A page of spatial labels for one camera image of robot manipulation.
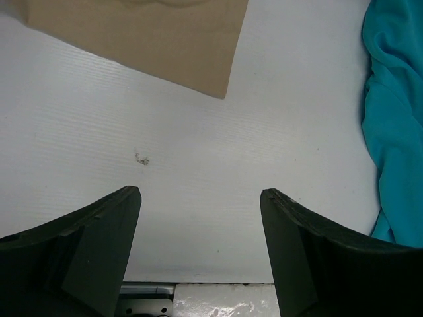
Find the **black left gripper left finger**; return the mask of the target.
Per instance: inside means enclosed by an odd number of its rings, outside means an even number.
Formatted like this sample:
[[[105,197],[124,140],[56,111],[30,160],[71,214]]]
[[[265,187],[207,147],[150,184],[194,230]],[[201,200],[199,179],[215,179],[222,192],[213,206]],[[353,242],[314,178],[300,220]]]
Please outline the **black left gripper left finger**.
[[[1,239],[2,316],[113,316],[141,207],[125,186]]]

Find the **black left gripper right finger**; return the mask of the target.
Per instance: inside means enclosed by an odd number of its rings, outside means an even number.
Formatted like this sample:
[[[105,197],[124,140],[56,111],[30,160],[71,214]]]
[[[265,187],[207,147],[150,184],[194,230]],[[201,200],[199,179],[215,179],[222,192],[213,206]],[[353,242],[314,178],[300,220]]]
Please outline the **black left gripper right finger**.
[[[276,189],[260,210],[282,316],[421,316],[422,251],[371,238]]]

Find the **teal t shirt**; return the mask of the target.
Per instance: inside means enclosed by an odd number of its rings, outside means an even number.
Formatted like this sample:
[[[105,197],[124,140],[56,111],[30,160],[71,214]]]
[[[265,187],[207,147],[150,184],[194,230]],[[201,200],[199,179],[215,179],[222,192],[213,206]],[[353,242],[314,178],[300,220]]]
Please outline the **teal t shirt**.
[[[422,2],[372,1],[362,130],[379,172],[373,237],[422,247]]]

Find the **beige tank top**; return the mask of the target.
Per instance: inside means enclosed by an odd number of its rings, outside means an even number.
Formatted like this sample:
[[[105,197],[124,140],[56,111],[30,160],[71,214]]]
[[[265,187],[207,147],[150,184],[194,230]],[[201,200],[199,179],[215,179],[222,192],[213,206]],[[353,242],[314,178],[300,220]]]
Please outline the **beige tank top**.
[[[225,98],[247,2],[15,1],[27,26],[126,67]]]

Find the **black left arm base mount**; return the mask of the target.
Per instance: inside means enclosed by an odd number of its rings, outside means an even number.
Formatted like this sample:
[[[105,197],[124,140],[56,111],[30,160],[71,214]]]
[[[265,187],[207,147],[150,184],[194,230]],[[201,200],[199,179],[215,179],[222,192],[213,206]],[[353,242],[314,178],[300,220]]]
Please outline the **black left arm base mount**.
[[[123,283],[115,316],[172,316],[176,285],[172,283]]]

